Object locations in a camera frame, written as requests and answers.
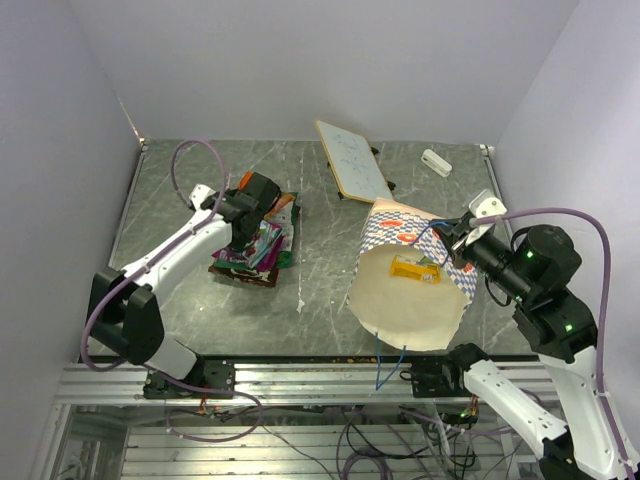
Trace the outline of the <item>blue checkered paper bag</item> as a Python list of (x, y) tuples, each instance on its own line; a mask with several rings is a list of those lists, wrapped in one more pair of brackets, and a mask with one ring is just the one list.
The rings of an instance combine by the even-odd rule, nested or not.
[[(393, 200), (377, 199), (361, 232), (347, 305), (376, 345), (385, 343), (408, 353), (446, 350), (474, 300), (478, 272), (458, 269), (434, 231), (444, 220)], [(393, 277), (396, 255), (440, 266), (441, 280), (428, 284)]]

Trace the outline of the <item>orange snack packet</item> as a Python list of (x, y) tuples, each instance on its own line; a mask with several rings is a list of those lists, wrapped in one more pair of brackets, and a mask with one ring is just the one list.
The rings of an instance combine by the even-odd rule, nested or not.
[(244, 174), (237, 189), (257, 201), (257, 207), (265, 218), (274, 216), (297, 197), (296, 192), (283, 191), (274, 181), (253, 171)]

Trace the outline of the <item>green snack packet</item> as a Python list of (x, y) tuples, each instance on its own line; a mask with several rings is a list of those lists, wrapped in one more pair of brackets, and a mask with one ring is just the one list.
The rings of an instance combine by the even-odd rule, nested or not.
[(297, 192), (285, 192), (281, 195), (276, 206), (267, 214), (266, 220), (282, 227), (279, 237), (279, 249), (290, 255), (293, 264), (293, 246), (295, 239), (295, 226), (300, 212)]

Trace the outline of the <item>brown Kettle chips bag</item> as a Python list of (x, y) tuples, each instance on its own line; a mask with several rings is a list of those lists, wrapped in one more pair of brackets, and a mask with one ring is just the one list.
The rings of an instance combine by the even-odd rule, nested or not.
[(233, 269), (233, 268), (222, 268), (216, 267), (212, 265), (209, 267), (208, 271), (212, 274), (223, 276), (230, 280), (238, 281), (247, 285), (254, 285), (264, 288), (274, 288), (278, 276), (278, 269), (270, 269), (266, 271), (257, 271), (252, 269)]

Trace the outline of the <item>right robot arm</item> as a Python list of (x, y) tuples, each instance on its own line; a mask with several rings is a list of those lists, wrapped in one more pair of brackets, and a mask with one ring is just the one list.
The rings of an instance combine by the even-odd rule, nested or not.
[(505, 378), (475, 344), (455, 347), (440, 373), (442, 387), (485, 401), (535, 455), (546, 479), (636, 479), (639, 453), (624, 433), (604, 385), (597, 318), (568, 284), (582, 259), (560, 227), (496, 238), (488, 218), (466, 213), (431, 220), (454, 267), (470, 265), (515, 305), (518, 330), (545, 367), (565, 417), (558, 419)]

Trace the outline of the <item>yellow snack packet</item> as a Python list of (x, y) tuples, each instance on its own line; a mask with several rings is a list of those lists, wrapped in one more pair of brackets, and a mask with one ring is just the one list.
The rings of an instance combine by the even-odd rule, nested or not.
[(438, 284), (441, 280), (440, 266), (427, 257), (415, 260), (396, 255), (391, 262), (390, 275), (428, 284)]

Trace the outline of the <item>purple candy bag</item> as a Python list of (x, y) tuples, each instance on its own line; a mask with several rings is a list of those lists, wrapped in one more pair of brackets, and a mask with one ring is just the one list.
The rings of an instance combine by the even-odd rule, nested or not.
[(257, 263), (254, 258), (247, 259), (240, 254), (236, 254), (228, 249), (223, 249), (213, 255), (213, 266), (222, 269), (252, 270), (265, 272), (271, 269), (288, 268), (292, 265), (292, 260), (287, 252), (279, 248), (272, 248), (265, 253)]

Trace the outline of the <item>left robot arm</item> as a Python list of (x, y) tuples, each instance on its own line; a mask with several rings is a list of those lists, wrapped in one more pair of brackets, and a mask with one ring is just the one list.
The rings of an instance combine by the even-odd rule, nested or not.
[(225, 248), (244, 250), (280, 196), (274, 181), (253, 172), (235, 189), (196, 185), (186, 202), (193, 214), (180, 229), (122, 269), (94, 276), (81, 340), (84, 363), (91, 362), (88, 341), (94, 339), (121, 363), (148, 369), (148, 399), (234, 397), (233, 369), (215, 366), (167, 334), (161, 307), (201, 260)]

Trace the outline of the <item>teal Fox's candy bag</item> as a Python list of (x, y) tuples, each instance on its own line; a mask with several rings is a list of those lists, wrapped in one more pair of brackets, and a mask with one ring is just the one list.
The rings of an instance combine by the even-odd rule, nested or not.
[(267, 221), (261, 221), (259, 228), (243, 251), (247, 265), (255, 268), (272, 249), (272, 245), (282, 234), (282, 227)]

